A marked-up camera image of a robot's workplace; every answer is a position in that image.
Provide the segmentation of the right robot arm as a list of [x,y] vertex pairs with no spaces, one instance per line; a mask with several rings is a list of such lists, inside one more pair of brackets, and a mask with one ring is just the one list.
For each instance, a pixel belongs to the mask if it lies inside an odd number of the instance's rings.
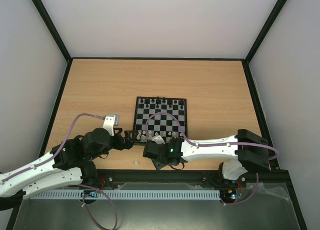
[[228,186],[245,173],[265,173],[270,170],[268,141],[246,129],[220,139],[191,140],[173,138],[165,143],[161,136],[147,141],[143,157],[151,159],[157,170],[195,160],[222,158],[218,180]]

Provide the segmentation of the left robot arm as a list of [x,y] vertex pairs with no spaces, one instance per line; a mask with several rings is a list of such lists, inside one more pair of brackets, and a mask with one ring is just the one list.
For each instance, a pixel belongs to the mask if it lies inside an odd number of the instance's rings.
[[131,149],[136,130],[117,128],[114,135],[103,128],[78,135],[32,163],[0,175],[0,208],[7,210],[38,193],[64,186],[94,186],[98,173],[94,159],[110,150]]

